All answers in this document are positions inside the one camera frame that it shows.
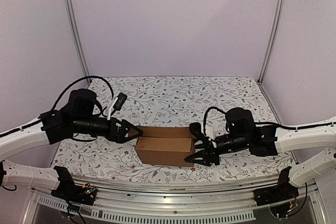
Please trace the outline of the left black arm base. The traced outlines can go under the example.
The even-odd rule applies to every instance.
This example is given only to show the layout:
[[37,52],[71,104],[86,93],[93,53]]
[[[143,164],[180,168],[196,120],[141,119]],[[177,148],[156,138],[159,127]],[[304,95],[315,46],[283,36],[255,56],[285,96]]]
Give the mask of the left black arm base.
[[76,185],[65,167],[55,166],[54,170],[57,172],[59,185],[51,191],[53,197],[93,206],[98,192],[96,186],[89,183]]

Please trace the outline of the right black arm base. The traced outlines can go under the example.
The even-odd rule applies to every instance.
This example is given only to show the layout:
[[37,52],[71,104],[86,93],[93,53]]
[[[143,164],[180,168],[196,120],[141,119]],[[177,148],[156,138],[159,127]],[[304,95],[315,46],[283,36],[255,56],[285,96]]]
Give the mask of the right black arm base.
[[[275,186],[254,190],[253,196],[257,206],[269,205],[292,199],[296,202],[299,192],[297,187],[289,183],[289,172],[291,168],[291,166],[288,166],[280,172]],[[293,203],[290,202],[283,207],[271,207],[271,213],[276,218],[285,218],[291,214],[292,209]]]

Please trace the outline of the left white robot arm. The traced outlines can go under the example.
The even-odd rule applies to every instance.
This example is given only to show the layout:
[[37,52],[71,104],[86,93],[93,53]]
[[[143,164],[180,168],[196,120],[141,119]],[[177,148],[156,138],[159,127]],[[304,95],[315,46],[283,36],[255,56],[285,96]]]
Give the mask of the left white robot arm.
[[107,116],[94,114],[102,109],[95,92],[88,89],[71,91],[68,103],[60,110],[41,114],[26,125],[1,133],[1,185],[42,187],[58,191],[67,200],[78,195],[69,171],[64,167],[39,168],[18,165],[8,161],[9,157],[26,150],[72,139],[76,134],[104,137],[118,144],[142,136],[143,131],[126,120],[112,117],[120,111],[127,95],[120,93],[107,106]]

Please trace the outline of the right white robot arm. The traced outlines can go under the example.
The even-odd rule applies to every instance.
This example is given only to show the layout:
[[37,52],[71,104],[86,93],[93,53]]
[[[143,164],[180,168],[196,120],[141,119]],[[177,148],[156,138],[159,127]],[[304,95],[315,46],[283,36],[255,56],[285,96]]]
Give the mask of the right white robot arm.
[[222,154],[248,150],[258,157],[277,156],[288,151],[323,147],[324,150],[305,162],[283,169],[271,190],[276,201],[284,200],[292,188],[335,168],[335,118],[314,124],[285,126],[274,122],[255,122],[250,110],[233,108],[225,112],[227,134],[211,137],[206,122],[191,123],[190,133],[201,141],[197,152],[186,157],[187,163],[219,165]]

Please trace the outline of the brown cardboard paper box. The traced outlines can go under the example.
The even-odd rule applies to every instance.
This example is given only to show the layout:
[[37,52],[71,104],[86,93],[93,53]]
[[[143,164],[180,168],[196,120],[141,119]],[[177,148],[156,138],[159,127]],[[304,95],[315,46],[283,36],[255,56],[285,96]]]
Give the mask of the brown cardboard paper box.
[[188,127],[141,126],[135,151],[143,164],[193,167],[185,158],[195,153],[194,136]]

